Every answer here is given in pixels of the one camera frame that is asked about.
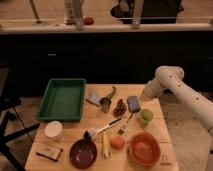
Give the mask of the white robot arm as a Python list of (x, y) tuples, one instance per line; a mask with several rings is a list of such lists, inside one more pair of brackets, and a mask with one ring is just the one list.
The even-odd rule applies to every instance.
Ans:
[(161, 96), (164, 90), (170, 90), (213, 137), (213, 102), (186, 85), (182, 81), (183, 77), (184, 70), (181, 67), (158, 67), (155, 71), (155, 77), (142, 90), (140, 99), (150, 101)]

